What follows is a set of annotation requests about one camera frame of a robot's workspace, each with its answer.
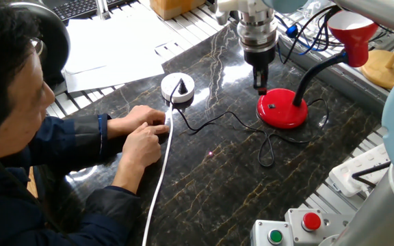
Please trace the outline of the person's right hand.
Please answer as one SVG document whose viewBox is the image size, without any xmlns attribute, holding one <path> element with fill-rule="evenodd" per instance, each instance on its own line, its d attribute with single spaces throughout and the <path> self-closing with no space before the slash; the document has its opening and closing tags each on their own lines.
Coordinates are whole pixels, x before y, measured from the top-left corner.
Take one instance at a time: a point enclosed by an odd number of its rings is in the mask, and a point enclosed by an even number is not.
<svg viewBox="0 0 394 246">
<path fill-rule="evenodd" d="M 161 158 L 158 135 L 169 130 L 166 125 L 149 126 L 145 122 L 128 135 L 111 185 L 136 194 L 145 169 Z"/>
</svg>

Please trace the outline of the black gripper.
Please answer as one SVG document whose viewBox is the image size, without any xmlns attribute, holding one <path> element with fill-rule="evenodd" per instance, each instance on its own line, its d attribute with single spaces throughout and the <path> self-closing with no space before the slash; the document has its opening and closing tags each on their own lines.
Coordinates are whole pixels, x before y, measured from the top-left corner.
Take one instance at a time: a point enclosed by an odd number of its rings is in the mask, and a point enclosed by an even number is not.
<svg viewBox="0 0 394 246">
<path fill-rule="evenodd" d="M 267 94 L 268 65 L 273 62 L 276 54 L 276 47 L 264 51 L 253 53 L 244 52 L 245 61 L 253 67 L 254 89 L 260 96 Z"/>
</svg>

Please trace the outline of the person's left hand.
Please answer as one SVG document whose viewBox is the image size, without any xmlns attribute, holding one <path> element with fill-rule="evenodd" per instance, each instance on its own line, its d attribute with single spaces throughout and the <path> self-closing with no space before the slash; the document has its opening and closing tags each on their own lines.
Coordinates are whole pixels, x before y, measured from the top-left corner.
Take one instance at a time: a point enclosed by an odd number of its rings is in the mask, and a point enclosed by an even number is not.
<svg viewBox="0 0 394 246">
<path fill-rule="evenodd" d="M 165 112 L 147 105 L 137 105 L 125 117 L 107 121 L 107 136 L 108 139 L 127 136 L 139 127 L 150 127 L 156 135 L 164 134 L 170 130 L 165 120 Z"/>
</svg>

